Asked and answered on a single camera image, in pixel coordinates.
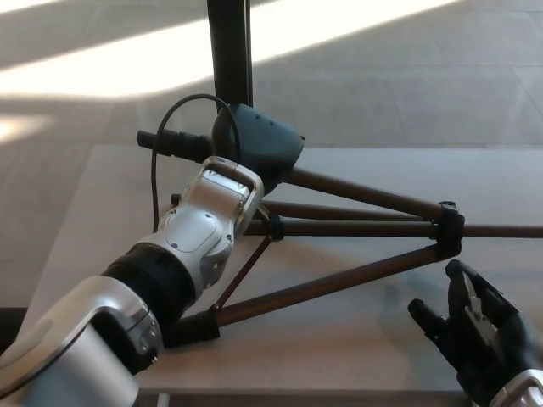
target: tiled floor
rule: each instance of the tiled floor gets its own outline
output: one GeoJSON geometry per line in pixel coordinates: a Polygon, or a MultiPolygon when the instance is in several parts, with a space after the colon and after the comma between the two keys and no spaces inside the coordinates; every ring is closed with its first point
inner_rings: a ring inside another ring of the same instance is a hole
{"type": "MultiPolygon", "coordinates": [[[[254,77],[309,146],[543,147],[541,0],[313,1],[283,23],[304,1],[254,2],[254,77]]],[[[213,92],[205,0],[34,3],[0,4],[0,306],[28,304],[92,146],[213,92]]]]}

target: metal rod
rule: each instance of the metal rod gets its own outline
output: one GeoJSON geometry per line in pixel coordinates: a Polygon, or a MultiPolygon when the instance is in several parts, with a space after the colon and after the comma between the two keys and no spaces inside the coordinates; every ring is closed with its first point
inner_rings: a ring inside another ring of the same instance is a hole
{"type": "MultiPolygon", "coordinates": [[[[265,236],[266,225],[253,220],[245,232],[246,236],[265,236]]],[[[330,237],[433,237],[431,222],[377,222],[369,220],[285,220],[285,236],[330,236],[330,237]]]]}
{"type": "Polygon", "coordinates": [[[244,266],[241,268],[239,273],[233,278],[232,282],[228,285],[227,289],[224,290],[224,293],[221,294],[219,299],[217,299],[217,302],[213,305],[213,308],[219,310],[222,308],[222,306],[226,303],[226,301],[230,298],[230,296],[233,294],[233,292],[238,288],[241,281],[247,276],[249,271],[253,268],[253,266],[256,263],[256,260],[258,260],[261,255],[264,253],[264,251],[267,249],[267,247],[272,242],[272,237],[266,236],[266,238],[260,243],[258,248],[251,254],[249,259],[245,262],[244,266]]]}
{"type": "Polygon", "coordinates": [[[330,193],[337,197],[397,210],[406,214],[419,216],[426,220],[439,220],[444,213],[443,207],[439,203],[431,203],[422,201],[421,199],[404,197],[392,192],[379,191],[378,189],[364,187],[353,182],[314,174],[296,167],[290,172],[286,182],[298,187],[330,193]]]}
{"type": "Polygon", "coordinates": [[[334,208],[333,206],[306,205],[304,203],[286,203],[263,201],[270,212],[287,218],[313,220],[422,220],[413,215],[388,214],[364,209],[334,208]]]}
{"type": "Polygon", "coordinates": [[[250,1],[207,0],[215,95],[228,104],[253,105],[250,1]]]}
{"type": "Polygon", "coordinates": [[[543,238],[543,226],[465,225],[464,237],[543,238]]]}
{"type": "Polygon", "coordinates": [[[275,293],[229,305],[216,313],[216,322],[218,326],[230,325],[234,322],[247,320],[257,315],[303,303],[310,299],[336,293],[346,288],[372,282],[441,260],[442,258],[438,256],[437,245],[428,246],[370,265],[363,265],[352,270],[326,276],[313,282],[299,284],[275,293]]]}

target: gray table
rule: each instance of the gray table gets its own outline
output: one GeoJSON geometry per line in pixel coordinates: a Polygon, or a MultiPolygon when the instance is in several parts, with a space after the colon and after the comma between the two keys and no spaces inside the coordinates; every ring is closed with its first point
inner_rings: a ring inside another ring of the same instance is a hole
{"type": "MultiPolygon", "coordinates": [[[[105,270],[151,230],[149,163],[150,152],[139,148],[94,148],[24,330],[75,284],[105,270]]],[[[456,200],[473,223],[543,224],[538,177],[543,153],[535,150],[315,148],[304,151],[299,165],[436,202],[456,200]]],[[[198,170],[195,164],[161,158],[160,202],[167,203],[169,194],[180,192],[198,170]]],[[[291,186],[280,186],[270,198],[364,207],[291,186]]],[[[237,241],[224,276],[191,313],[212,304],[259,240],[237,241]]],[[[287,238],[271,246],[231,301],[427,244],[425,239],[287,238]]],[[[537,240],[465,239],[460,259],[503,288],[543,328],[542,249],[537,240]]],[[[146,392],[438,392],[441,401],[457,402],[453,370],[406,311],[415,297],[444,309],[447,282],[444,264],[431,265],[256,317],[221,329],[214,342],[164,354],[137,378],[146,392]]]]}

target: brown tripod leg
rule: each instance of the brown tripod leg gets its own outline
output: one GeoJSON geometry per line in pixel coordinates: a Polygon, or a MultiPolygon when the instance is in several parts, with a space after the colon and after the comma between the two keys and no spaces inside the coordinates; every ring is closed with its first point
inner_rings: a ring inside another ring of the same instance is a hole
{"type": "Polygon", "coordinates": [[[364,187],[353,182],[315,174],[294,167],[285,181],[288,184],[329,193],[341,198],[353,199],[367,204],[397,210],[425,220],[440,220],[444,209],[440,203],[426,202],[417,198],[404,197],[392,192],[364,187]]]}
{"type": "Polygon", "coordinates": [[[228,305],[215,312],[216,324],[218,327],[230,325],[234,322],[247,320],[257,315],[303,303],[310,299],[336,293],[346,288],[392,276],[402,271],[430,265],[441,260],[444,260],[444,257],[441,255],[438,245],[428,246],[390,259],[380,260],[370,265],[363,265],[312,282],[228,305]]]}

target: black pole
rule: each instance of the black pole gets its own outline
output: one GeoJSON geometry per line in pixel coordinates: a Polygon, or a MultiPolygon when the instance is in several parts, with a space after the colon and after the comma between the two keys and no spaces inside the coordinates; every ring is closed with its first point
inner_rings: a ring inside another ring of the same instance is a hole
{"type": "Polygon", "coordinates": [[[253,105],[250,0],[207,0],[215,95],[253,105]]]}

